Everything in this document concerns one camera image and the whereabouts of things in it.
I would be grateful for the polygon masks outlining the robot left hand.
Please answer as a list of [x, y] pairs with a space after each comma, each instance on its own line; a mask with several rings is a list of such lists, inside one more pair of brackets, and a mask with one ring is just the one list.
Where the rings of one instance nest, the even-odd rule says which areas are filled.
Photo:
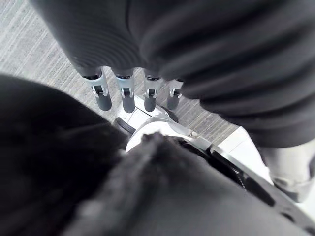
[[33, 0], [76, 69], [135, 67], [243, 127], [297, 202], [314, 181], [312, 0]]

